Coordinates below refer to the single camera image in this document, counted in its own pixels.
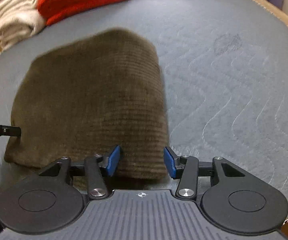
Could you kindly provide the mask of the brown corduroy pants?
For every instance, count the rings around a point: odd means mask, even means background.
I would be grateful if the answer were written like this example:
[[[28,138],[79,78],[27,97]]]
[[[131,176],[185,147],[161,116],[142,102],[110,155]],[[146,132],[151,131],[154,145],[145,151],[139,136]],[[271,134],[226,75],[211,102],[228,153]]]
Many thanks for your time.
[[[11,110],[4,159],[30,169],[122,148],[116,175],[148,183],[167,175],[164,87],[155,46],[109,29],[32,61]]]

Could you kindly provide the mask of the cream folded blanket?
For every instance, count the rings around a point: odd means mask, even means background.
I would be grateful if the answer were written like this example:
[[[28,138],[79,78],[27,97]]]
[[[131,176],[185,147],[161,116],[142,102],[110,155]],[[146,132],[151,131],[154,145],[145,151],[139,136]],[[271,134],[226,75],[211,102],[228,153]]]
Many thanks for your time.
[[[2,0],[0,2],[0,47],[7,50],[39,33],[45,19],[37,10],[38,0]]]

